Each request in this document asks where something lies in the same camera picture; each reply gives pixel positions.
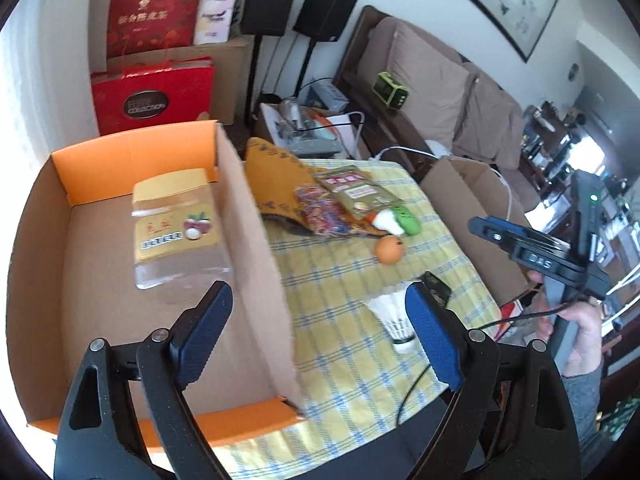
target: sofa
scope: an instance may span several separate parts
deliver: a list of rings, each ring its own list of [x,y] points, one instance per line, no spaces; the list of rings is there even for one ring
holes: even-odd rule
[[[372,93],[378,73],[410,88],[400,111]],[[540,203],[518,170],[525,121],[520,105],[491,77],[435,36],[367,6],[356,25],[334,84],[367,116],[362,138],[374,155],[389,146],[448,152],[498,169],[524,211]],[[420,182],[433,160],[389,152]]]

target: white box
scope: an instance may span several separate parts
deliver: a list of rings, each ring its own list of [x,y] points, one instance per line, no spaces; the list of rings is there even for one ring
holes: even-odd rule
[[[200,0],[193,44],[229,41],[236,0]]]

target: blue gripper pad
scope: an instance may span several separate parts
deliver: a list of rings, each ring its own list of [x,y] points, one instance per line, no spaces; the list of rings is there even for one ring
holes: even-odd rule
[[[455,316],[455,314],[446,312],[435,300],[428,301],[428,296],[429,292],[422,283],[412,283],[404,297],[406,314],[414,326],[415,335],[418,336],[438,380],[447,383],[449,388],[457,392],[464,381],[460,366],[465,358],[464,336],[462,340],[456,336],[453,333],[458,329],[456,323],[451,323],[447,319],[447,316]]]
[[[176,325],[180,327],[173,343],[178,354],[175,382],[180,390],[200,378],[231,315],[233,302],[231,287],[216,282],[197,307],[186,310],[178,318]]]

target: human hand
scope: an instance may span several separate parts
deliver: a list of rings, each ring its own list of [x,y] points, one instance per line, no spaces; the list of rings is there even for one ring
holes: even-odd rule
[[[529,279],[532,282],[543,283],[544,276],[532,270],[529,273]],[[544,292],[540,292],[533,299],[531,306],[536,312],[551,310]],[[566,367],[560,370],[560,373],[564,377],[576,377],[596,371],[602,360],[602,320],[598,310],[589,303],[580,301],[560,312],[558,316],[567,321],[575,321],[580,327],[574,350],[569,355]],[[536,332],[538,338],[547,342],[553,331],[554,324],[548,317],[538,319]]]

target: orange ball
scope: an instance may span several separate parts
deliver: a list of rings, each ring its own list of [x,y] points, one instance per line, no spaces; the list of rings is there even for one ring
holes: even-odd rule
[[[381,264],[394,265],[404,257],[406,248],[397,236],[385,236],[376,244],[376,257]]]

